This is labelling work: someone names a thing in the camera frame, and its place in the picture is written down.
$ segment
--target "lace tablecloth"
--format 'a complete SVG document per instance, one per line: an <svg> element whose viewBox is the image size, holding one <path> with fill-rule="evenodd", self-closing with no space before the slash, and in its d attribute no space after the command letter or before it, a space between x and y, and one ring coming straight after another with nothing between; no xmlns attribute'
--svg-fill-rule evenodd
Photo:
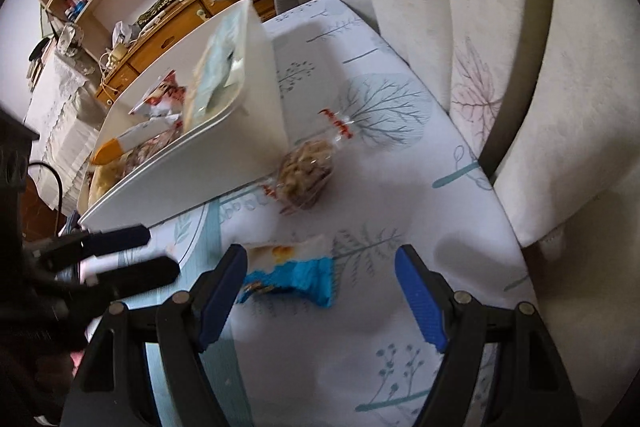
<svg viewBox="0 0 640 427"><path fill-rule="evenodd" d="M353 11L315 0L265 28L290 140L320 129L316 115L325 107L356 123L356 139L316 206L284 216L261 188L245 188L155 227L148 247L89 261L83 271L169 252L180 261L180 279L130 301L149 305L188 289L232 242L323 234L335 259L334 306L273 296L234 306L221 340L202 358L216 396L233 426L410 426L441 358L396 281L397 247L412 243L452 288L512 307L534 301L518 243L446 113ZM148 353L162 424L179 425L157 346ZM493 363L488 346L470 425L479 422Z"/></svg>
<svg viewBox="0 0 640 427"><path fill-rule="evenodd" d="M62 211L67 216L76 209L87 158L106 116L106 107L94 98L95 81L76 71L57 52L52 53L24 120L40 134L31 147L31 161L49 163L60 174ZM42 200L57 208L58 184L53 175L41 168L31 168L29 174Z"/></svg>

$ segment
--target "electrical cord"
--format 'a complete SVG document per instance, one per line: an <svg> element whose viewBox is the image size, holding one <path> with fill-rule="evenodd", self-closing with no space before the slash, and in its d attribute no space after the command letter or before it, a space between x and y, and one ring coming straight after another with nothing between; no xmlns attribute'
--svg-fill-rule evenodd
<svg viewBox="0 0 640 427"><path fill-rule="evenodd" d="M56 177L56 181L58 182L58 213L56 214L56 223L54 225L53 235L58 235L58 222L60 221L60 216L62 215L62 179L60 178L60 174L56 171L51 165L46 162L31 162L29 163L29 167L44 167L47 170L51 171L53 175Z"/></svg>

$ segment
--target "white cloth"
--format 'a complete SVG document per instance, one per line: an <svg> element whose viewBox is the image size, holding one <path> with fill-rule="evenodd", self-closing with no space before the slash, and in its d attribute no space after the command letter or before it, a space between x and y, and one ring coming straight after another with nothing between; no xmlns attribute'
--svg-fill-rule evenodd
<svg viewBox="0 0 640 427"><path fill-rule="evenodd" d="M24 123L40 134L30 161L50 164L62 179L62 212L76 209L88 156L94 149L106 107L94 98L88 78L54 52L33 91ZM43 168L31 168L38 195L50 208L58 207L58 184Z"/></svg>

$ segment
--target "food wrapper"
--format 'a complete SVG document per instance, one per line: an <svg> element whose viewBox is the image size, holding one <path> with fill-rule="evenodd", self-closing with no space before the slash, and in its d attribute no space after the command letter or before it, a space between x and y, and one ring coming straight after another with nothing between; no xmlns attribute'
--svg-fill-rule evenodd
<svg viewBox="0 0 640 427"><path fill-rule="evenodd" d="M89 172L89 206L93 206L123 178L126 159L127 154L124 154L117 160L107 163L107 165L97 166L94 171Z"/></svg>
<svg viewBox="0 0 640 427"><path fill-rule="evenodd" d="M186 87L178 85L175 71L171 70L164 77L159 77L157 84L147 89L140 101L129 111L129 114L148 117L180 114L186 90Z"/></svg>
<svg viewBox="0 0 640 427"><path fill-rule="evenodd" d="M353 137L349 119L323 109L331 129L304 140L284 156L271 185L265 193L286 207L283 212L311 208L334 171L335 155Z"/></svg>
<svg viewBox="0 0 640 427"><path fill-rule="evenodd" d="M146 160L151 158L151 156L160 152L171 142L178 139L181 134L182 122L178 120L172 129L138 145L111 163L100 166L89 165L88 169L93 170L87 171L90 184L88 205L93 206L96 201L111 190L121 179L131 174Z"/></svg>
<svg viewBox="0 0 640 427"><path fill-rule="evenodd" d="M178 121L173 129L164 131L164 133L161 133L155 138L151 138L132 149L129 155L127 155L127 159L124 163L123 177L131 174L135 169L151 158L151 156L160 152L171 142L177 140L181 134L182 122Z"/></svg>
<svg viewBox="0 0 640 427"><path fill-rule="evenodd" d="M229 13L221 21L207 42L194 71L193 83L187 90L184 103L184 129L189 131L209 120L219 92L235 83L234 58L238 43L238 13Z"/></svg>
<svg viewBox="0 0 640 427"><path fill-rule="evenodd" d="M332 305L334 260L324 235L302 243L244 245L248 259L238 303L252 295L293 294L322 308Z"/></svg>

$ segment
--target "white tray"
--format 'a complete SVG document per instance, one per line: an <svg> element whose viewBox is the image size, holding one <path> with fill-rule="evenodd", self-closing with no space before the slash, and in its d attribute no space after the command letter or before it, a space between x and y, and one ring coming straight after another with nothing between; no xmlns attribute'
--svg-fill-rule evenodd
<svg viewBox="0 0 640 427"><path fill-rule="evenodd" d="M183 38L127 87L111 106L95 150L142 121L129 111L169 70L189 84L209 36L227 14L239 11L241 29L234 58L242 61L238 89L219 113L118 182L88 208L88 180L78 211L89 230L136 223L148 227L275 171L288 148L271 42L250 0L226 8Z"/></svg>

